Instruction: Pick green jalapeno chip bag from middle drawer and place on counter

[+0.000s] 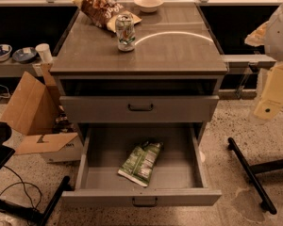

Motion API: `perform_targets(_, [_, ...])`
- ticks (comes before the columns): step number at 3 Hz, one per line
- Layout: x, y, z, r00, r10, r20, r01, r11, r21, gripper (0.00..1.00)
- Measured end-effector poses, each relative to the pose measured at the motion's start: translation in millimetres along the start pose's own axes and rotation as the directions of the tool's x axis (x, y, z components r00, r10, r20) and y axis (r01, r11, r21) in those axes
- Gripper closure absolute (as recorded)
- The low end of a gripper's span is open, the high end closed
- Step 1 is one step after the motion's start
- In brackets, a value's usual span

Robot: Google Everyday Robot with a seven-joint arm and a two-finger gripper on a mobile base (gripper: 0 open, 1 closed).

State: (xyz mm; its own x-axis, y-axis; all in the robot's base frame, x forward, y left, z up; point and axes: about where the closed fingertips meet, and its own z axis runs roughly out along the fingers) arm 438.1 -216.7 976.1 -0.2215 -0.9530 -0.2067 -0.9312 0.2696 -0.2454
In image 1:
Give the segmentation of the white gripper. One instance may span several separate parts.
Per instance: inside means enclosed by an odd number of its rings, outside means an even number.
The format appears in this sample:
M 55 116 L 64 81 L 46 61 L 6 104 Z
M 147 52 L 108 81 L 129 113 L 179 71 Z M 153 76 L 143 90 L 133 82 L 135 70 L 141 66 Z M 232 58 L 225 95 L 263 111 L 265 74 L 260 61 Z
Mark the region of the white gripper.
M 267 72 L 263 91 L 254 109 L 261 120 L 271 120 L 283 108 L 283 3 L 268 22 L 261 24 L 244 40 L 250 46 L 264 45 L 265 54 L 277 60 Z

